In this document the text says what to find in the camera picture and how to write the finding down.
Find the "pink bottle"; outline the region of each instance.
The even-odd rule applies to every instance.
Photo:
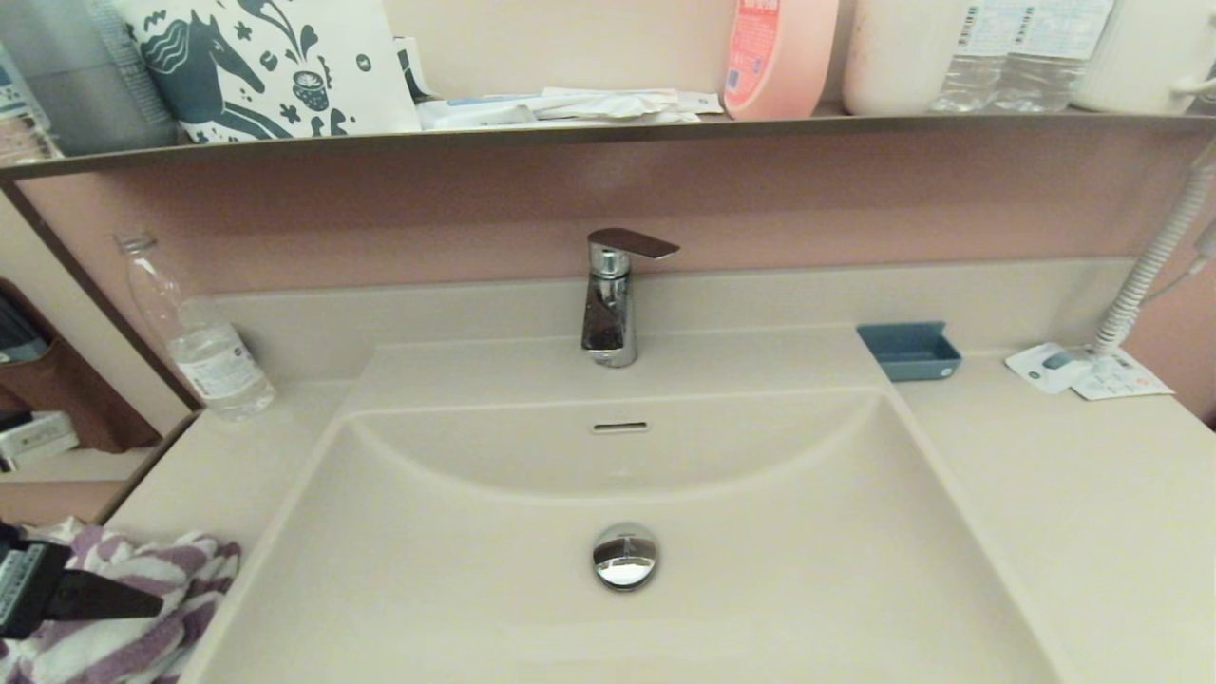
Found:
[[[839,0],[738,0],[722,99],[736,119],[811,116],[828,75]]]

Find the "bag with horse print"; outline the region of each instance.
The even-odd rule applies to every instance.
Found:
[[[421,130],[379,0],[119,0],[196,142]]]

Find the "striped towel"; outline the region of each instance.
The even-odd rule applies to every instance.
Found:
[[[135,545],[68,520],[32,537],[71,544],[69,570],[85,570],[164,599],[159,617],[45,622],[29,639],[0,640],[2,684],[174,684],[236,577],[237,544],[190,533]]]

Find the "bathroom sink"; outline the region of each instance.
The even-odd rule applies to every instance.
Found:
[[[848,387],[626,397],[609,376],[581,400],[348,411],[198,680],[1055,682],[857,359]],[[591,562],[619,522],[660,559],[629,594]]]

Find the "faucet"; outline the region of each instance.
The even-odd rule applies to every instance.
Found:
[[[665,259],[680,247],[624,228],[606,228],[587,236],[587,248],[591,277],[582,316],[582,349],[602,366],[625,368],[637,360],[629,256]]]

